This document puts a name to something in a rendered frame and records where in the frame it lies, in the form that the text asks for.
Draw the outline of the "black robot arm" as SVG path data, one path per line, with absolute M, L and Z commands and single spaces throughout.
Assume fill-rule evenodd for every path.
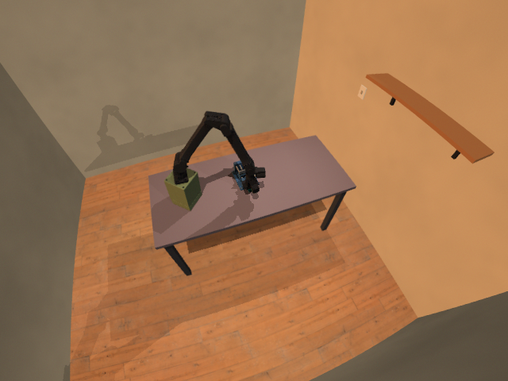
M 173 176 L 175 180 L 175 185 L 181 183 L 188 183 L 187 163 L 189 163 L 192 154 L 194 153 L 196 148 L 200 145 L 206 134 L 213 127 L 215 129 L 221 130 L 224 137 L 227 136 L 226 137 L 227 140 L 233 147 L 233 150 L 241 160 L 241 163 L 244 166 L 244 169 L 246 170 L 246 186 L 251 187 L 253 194 L 258 193 L 260 191 L 260 188 L 257 185 L 256 181 L 258 178 L 266 177 L 265 168 L 255 167 L 253 159 L 247 153 L 239 136 L 237 135 L 235 129 L 233 128 L 233 124 L 230 123 L 229 116 L 224 113 L 217 113 L 211 111 L 206 111 L 204 113 L 204 118 L 202 119 L 202 122 L 195 130 L 194 134 L 189 139 L 184 149 L 182 149 L 181 153 L 177 152 L 175 154 L 175 161 L 173 165 Z

